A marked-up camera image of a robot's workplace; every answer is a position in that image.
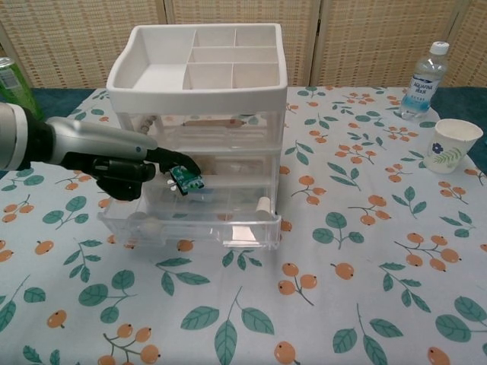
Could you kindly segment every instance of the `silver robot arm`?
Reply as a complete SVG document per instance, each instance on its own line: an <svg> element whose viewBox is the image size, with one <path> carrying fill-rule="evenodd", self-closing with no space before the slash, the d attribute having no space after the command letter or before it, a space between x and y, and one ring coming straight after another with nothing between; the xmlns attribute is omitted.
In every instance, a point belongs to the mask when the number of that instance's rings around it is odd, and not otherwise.
<svg viewBox="0 0 487 365"><path fill-rule="evenodd" d="M162 173L178 165L201 173L190 157L159 148L147 135L61 117L40 122L0 103L0 170L24 170L33 161L81 170L119 200L140 197L142 183L155 176L153 163Z"/></svg>

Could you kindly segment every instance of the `water bottle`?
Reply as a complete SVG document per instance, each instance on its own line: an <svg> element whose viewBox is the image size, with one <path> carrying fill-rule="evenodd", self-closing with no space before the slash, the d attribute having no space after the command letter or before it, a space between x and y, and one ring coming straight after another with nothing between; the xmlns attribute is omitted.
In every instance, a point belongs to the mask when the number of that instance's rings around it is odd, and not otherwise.
<svg viewBox="0 0 487 365"><path fill-rule="evenodd" d="M403 119L420 119L428 112L431 98L447 72L449 46L446 42L434 42L429 54L416 63L409 89L401 102Z"/></svg>

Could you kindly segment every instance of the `paper cup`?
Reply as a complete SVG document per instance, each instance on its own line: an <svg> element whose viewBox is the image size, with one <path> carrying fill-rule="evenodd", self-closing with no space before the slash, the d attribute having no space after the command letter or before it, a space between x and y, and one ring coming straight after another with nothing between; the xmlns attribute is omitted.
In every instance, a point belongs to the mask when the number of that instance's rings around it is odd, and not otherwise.
<svg viewBox="0 0 487 365"><path fill-rule="evenodd" d="M465 120L440 120L434 127L425 166L435 173L453 172L482 135L483 131L478 126Z"/></svg>

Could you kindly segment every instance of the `woven screen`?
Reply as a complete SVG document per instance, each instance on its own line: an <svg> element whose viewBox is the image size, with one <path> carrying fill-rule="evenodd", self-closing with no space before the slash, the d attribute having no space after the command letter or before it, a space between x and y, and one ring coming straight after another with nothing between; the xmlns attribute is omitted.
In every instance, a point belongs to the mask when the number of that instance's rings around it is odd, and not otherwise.
<svg viewBox="0 0 487 365"><path fill-rule="evenodd" d="M487 0L473 0L451 44L447 86L487 87Z"/></svg>
<svg viewBox="0 0 487 365"><path fill-rule="evenodd" d="M406 86L455 0L325 0L312 84Z"/></svg>
<svg viewBox="0 0 487 365"><path fill-rule="evenodd" d="M0 21L34 87L104 87L155 0L0 0Z"/></svg>
<svg viewBox="0 0 487 365"><path fill-rule="evenodd" d="M289 85L308 85L320 0L165 0L169 24L279 23Z"/></svg>

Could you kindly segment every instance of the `tablecloth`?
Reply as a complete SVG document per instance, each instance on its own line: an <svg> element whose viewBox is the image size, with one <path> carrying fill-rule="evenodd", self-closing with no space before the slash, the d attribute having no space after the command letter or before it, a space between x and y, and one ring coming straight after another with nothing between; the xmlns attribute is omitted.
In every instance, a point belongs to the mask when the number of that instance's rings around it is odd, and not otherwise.
<svg viewBox="0 0 487 365"><path fill-rule="evenodd" d="M10 172L0 363L487 363L487 178L427 170L402 95L289 88L277 250L123 245L89 176ZM101 89L71 117L118 126Z"/></svg>

